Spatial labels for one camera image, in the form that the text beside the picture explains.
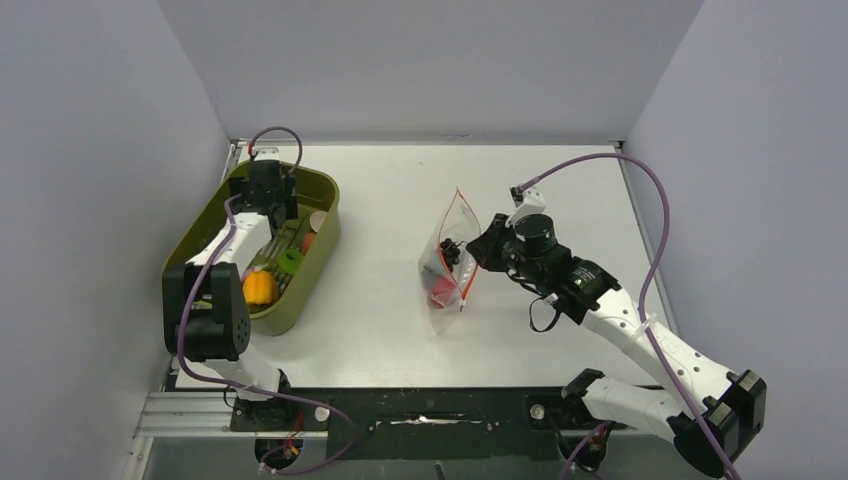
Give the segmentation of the black grape bunch toy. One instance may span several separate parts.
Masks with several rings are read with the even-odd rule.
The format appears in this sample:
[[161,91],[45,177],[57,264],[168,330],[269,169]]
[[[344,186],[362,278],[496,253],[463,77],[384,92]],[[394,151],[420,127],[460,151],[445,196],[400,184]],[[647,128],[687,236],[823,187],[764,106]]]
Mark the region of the black grape bunch toy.
[[450,273],[453,273],[462,261],[463,244],[463,241],[455,241],[450,237],[444,238],[439,244],[441,258]]

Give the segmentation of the clear zip bag orange zipper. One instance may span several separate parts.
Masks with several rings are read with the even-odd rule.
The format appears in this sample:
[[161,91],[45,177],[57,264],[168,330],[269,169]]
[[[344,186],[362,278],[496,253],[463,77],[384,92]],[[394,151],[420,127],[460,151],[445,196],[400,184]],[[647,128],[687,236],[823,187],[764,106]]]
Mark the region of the clear zip bag orange zipper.
[[464,310],[478,271],[467,246],[481,234],[478,216],[462,192],[455,190],[418,260],[430,326],[437,335]]

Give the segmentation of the red yellow apple toy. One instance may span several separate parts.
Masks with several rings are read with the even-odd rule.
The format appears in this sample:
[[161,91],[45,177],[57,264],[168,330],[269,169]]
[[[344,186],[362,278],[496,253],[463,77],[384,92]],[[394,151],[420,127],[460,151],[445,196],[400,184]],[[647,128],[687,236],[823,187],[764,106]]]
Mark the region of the red yellow apple toy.
[[451,280],[440,278],[427,290],[427,305],[431,310],[452,308],[460,297],[457,285]]

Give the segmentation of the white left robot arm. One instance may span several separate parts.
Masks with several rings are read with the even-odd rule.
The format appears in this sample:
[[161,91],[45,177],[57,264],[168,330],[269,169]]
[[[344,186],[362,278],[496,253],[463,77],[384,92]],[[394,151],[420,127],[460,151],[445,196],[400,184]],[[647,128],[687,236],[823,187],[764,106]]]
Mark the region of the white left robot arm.
[[296,218],[295,179],[279,161],[252,161],[228,188],[221,230],[199,253],[162,273],[166,348],[194,380],[232,388],[244,401],[282,399],[282,371],[250,344],[242,278],[276,231]]

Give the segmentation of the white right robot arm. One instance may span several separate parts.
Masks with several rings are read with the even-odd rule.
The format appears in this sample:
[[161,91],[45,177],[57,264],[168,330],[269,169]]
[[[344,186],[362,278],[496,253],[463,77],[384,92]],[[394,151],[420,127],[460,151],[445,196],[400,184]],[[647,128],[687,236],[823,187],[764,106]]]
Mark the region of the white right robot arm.
[[531,214],[511,224],[498,214],[467,251],[483,269],[534,291],[556,316],[606,339],[660,386],[629,385],[585,369],[562,392],[562,411],[572,425],[597,419],[650,433],[712,478],[728,474],[727,465],[762,430],[765,381],[752,370],[736,373],[709,359],[642,317],[612,275],[557,242],[549,216]]

